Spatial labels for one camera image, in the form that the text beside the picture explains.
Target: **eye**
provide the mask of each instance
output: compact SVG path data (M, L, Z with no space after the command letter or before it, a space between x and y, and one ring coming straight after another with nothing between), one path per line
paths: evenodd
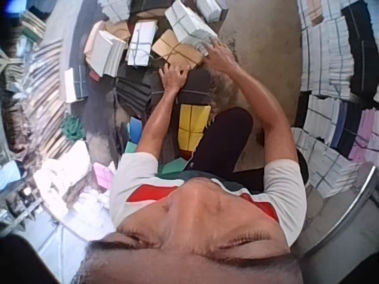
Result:
M254 241L270 240L271 237L268 233L264 231L257 231L254 233L246 233L238 235L232 240L228 241L225 246L221 246L221 249L230 249L232 247L240 247L245 244L252 243Z
M150 238L143 234L140 231L137 230L120 230L119 233L124 234L126 237L128 237L132 243L136 246L143 246L143 247L154 247L156 244L152 241L150 241Z

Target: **red stripe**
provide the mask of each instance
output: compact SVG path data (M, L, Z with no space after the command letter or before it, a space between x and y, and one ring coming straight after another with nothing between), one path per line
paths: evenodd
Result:
M142 185L137 188L126 200L126 202L140 202L146 200L155 200L158 201L166 196L168 196L171 192L176 190L178 187L166 187L166 186L153 186L153 185ZM251 196L247 193L243 193L240 195L241 198L249 201L250 203L257 206L264 213L272 217L274 220L279 222L279 218L275 208L269 202L255 202Z
M177 186L173 186L171 188L164 186L153 186L153 185L142 185L134 191L126 202L139 202L145 200L155 200L158 201L166 196L168 196L171 192L177 189Z

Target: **pink book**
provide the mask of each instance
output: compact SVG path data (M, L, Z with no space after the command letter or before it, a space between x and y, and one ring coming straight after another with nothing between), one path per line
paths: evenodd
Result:
M94 163L97 183L103 188L110 189L113 183L113 172L99 163Z

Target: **eyebrow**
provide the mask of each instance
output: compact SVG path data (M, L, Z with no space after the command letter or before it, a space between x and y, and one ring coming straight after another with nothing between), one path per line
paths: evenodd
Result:
M88 244L89 251L110 251L110 250L143 250L145 248L136 247L122 242L109 242L109 241L92 241ZM251 268L268 268L272 266L281 266L296 261L292 254L286 253L280 256L266 257L263 259L243 259L239 257L218 257L213 254L198 255L205 257L207 260L225 265L235 267L238 269L251 269Z

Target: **white t-shirt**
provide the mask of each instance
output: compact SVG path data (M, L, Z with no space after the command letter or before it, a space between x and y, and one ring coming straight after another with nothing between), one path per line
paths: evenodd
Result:
M110 213L118 227L125 217L164 198L185 182L156 177L158 161L149 153L124 154L114 176L110 196ZM277 160L265 167L265 192L251 195L246 188L230 191L217 179L221 188L233 195L252 201L276 219L283 229L289 246L296 241L304 224L307 199L298 163Z

